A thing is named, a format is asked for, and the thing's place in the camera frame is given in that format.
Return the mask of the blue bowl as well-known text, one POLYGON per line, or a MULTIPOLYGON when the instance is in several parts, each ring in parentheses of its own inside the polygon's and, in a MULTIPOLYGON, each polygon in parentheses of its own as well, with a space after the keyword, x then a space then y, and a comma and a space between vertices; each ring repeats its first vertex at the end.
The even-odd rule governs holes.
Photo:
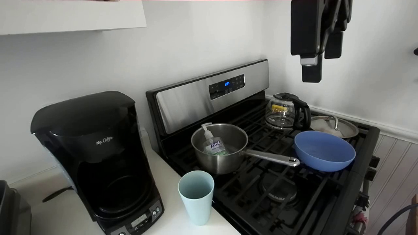
POLYGON ((294 146, 297 157, 305 165, 323 172, 342 170, 356 157, 354 147, 346 140, 319 131, 298 133, 294 146))

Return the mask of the stainless steel gas stove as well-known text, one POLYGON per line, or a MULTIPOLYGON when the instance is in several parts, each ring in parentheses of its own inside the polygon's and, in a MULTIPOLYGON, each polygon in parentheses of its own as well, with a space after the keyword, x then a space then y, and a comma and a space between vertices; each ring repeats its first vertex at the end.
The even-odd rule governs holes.
MULTIPOLYGON (((191 137, 207 122, 242 128, 250 149, 296 157, 298 131, 265 123, 269 78, 268 60, 260 59, 147 91, 161 157, 180 176, 202 170, 191 137)), ((243 235, 361 235, 353 218, 369 207, 362 185, 376 174, 380 129, 354 125, 359 134, 346 141, 356 158, 345 169, 327 173, 245 156, 232 173, 213 174, 215 210, 243 235)))

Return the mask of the stove burner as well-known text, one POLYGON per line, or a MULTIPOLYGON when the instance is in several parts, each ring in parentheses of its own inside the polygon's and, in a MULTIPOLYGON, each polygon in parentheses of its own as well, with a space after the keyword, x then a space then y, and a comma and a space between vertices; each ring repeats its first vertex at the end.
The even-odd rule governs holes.
MULTIPOLYGON (((260 182, 258 183, 260 194, 263 195, 265 191, 272 186, 275 180, 276 177, 270 174, 260 177, 260 182)), ((277 203, 283 203, 286 197, 290 195, 291 197, 287 204, 293 206, 299 202, 297 192, 298 189, 295 182, 291 180, 280 180, 267 194, 267 198, 277 203)))

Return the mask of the stainless steel pan lid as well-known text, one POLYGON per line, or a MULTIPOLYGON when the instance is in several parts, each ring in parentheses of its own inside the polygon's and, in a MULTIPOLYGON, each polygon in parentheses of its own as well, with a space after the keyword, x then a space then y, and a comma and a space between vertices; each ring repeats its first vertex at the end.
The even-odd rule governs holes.
POLYGON ((336 116, 314 116, 311 118, 310 128, 344 139, 355 137, 359 133, 358 127, 354 124, 336 116))

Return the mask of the clear hand sanitizer pump bottle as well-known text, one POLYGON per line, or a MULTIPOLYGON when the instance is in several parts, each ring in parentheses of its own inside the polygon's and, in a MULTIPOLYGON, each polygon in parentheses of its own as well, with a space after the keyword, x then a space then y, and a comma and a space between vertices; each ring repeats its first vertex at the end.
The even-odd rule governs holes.
POLYGON ((204 136, 206 138, 205 143, 203 144, 203 152, 215 155, 215 156, 224 156, 227 155, 227 149, 224 146, 224 143, 220 137, 214 137, 212 132, 207 129, 207 125, 212 124, 211 122, 205 123, 202 126, 204 130, 204 136))

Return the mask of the stainless steel saucepan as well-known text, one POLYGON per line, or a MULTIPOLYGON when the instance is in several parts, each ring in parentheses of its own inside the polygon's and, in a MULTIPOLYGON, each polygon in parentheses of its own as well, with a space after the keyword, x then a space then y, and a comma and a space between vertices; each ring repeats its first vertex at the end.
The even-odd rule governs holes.
POLYGON ((207 125, 214 137, 220 137, 228 154, 215 156, 203 152, 203 144, 206 141, 202 126, 191 137, 191 144, 197 155, 197 160, 202 168, 212 174, 223 175, 236 171, 241 166, 246 156, 255 157, 278 164, 296 167, 300 161, 294 157, 279 154, 266 153, 248 148, 249 137, 242 128, 227 123, 212 123, 207 125))

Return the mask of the light blue plastic cup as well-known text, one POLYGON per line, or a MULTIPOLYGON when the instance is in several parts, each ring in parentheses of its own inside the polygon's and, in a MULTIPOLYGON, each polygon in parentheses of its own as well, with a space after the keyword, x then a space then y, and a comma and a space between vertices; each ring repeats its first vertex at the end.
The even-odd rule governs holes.
POLYGON ((205 171, 188 172, 179 180, 179 195, 191 222, 196 226, 203 226, 208 223, 214 190, 215 181, 205 171))

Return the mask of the black drip coffee maker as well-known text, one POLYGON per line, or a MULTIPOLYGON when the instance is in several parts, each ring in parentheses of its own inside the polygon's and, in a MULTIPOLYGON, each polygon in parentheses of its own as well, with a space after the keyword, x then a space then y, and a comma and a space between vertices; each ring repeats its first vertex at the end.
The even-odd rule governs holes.
POLYGON ((106 91, 38 110, 30 132, 106 235, 142 235, 163 214, 135 102, 106 91))

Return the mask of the black appliance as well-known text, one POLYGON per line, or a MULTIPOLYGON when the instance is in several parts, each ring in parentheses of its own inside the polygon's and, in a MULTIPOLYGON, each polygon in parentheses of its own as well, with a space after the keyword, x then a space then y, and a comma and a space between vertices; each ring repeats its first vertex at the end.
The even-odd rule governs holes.
POLYGON ((31 222, 30 204, 0 180, 0 235, 31 235, 31 222))

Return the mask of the white wall cabinet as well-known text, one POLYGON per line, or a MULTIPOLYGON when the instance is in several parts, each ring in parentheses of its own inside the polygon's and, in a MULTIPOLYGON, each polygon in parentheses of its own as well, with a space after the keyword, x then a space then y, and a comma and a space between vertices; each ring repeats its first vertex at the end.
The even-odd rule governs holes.
POLYGON ((0 35, 146 26, 140 0, 0 0, 0 35))

